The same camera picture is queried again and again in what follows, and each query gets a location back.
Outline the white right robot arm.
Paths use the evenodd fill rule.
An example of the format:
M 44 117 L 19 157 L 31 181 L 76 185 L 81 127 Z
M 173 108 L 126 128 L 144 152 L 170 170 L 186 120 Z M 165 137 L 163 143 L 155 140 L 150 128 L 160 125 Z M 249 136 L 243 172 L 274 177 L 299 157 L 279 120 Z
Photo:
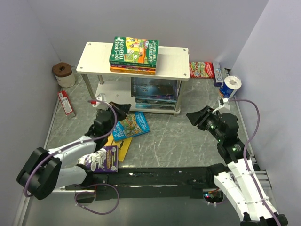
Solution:
M 240 224 L 286 226 L 286 216 L 278 213 L 265 194 L 246 146 L 238 138 L 237 117 L 219 113 L 209 106 L 186 116 L 193 126 L 208 131 L 217 140 L 218 153 L 225 163 L 207 167 L 206 184 L 224 193 L 238 214 Z

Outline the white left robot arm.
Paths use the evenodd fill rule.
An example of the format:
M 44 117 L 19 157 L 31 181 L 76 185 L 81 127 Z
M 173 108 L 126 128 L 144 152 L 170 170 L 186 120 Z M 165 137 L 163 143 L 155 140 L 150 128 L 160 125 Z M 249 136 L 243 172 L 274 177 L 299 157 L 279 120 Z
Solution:
M 98 112 L 87 133 L 77 140 L 49 150 L 38 147 L 32 152 L 16 178 L 24 188 L 25 197 L 42 200 L 58 187 L 77 184 L 88 189 L 92 186 L 92 172 L 87 167 L 69 165 L 86 154 L 99 151 L 107 143 L 117 122 L 127 117 L 132 106 L 114 102 L 104 102 L 104 105 L 107 108 Z

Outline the yellow book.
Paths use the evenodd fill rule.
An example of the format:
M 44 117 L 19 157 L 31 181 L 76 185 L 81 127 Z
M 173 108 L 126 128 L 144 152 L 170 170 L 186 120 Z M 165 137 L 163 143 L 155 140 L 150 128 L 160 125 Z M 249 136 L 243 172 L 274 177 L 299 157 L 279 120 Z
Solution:
M 118 160 L 120 162 L 123 162 L 126 157 L 127 151 L 130 147 L 131 141 L 132 141 L 132 138 L 130 137 L 130 138 L 115 142 L 113 139 L 113 135 L 110 134 L 108 136 L 108 141 L 105 144 L 105 146 L 116 145 L 118 147 Z

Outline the orange Treehouse book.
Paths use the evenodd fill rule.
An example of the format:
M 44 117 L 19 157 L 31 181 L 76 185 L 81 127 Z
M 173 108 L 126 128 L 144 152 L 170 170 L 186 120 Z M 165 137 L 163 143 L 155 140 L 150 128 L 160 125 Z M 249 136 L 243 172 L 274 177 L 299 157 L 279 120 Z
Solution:
M 156 75 L 156 71 L 143 71 L 143 70 L 129 70 L 120 68 L 110 68 L 111 72 L 115 73 L 131 73 L 131 74 L 141 74 L 141 75 Z

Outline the green 104-Storey Treehouse book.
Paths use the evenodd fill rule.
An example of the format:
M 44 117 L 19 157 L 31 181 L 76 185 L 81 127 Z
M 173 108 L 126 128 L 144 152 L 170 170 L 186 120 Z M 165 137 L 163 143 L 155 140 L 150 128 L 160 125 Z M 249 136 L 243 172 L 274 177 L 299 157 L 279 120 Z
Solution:
M 156 68 L 158 48 L 159 40 L 116 36 L 109 62 L 111 65 Z

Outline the blue 26-Storey Treehouse book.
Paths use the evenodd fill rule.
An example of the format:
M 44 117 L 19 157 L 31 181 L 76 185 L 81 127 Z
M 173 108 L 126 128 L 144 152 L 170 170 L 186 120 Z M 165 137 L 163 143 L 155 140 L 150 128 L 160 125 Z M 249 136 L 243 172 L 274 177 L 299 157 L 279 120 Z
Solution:
M 136 137 L 150 132 L 150 128 L 143 112 L 129 114 L 124 120 L 118 121 L 113 132 L 115 142 Z

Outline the Charlie Chocolate Factory book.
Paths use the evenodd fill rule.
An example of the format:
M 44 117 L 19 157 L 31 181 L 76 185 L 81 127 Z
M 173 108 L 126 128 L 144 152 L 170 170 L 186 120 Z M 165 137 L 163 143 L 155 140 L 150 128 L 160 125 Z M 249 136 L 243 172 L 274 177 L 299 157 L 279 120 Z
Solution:
M 156 68 L 151 67 L 138 67 L 138 66 L 122 66 L 122 65 L 113 65 L 110 66 L 113 69 L 127 69 L 127 70 L 147 70 L 147 71 L 155 71 Z

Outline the dark Wuthering Heights book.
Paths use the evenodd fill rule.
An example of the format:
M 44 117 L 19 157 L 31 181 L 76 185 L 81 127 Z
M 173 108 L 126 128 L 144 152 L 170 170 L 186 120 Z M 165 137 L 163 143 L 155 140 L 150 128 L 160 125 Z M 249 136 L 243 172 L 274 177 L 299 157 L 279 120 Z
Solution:
M 168 96 L 176 92 L 176 80 L 131 77 L 131 96 Z

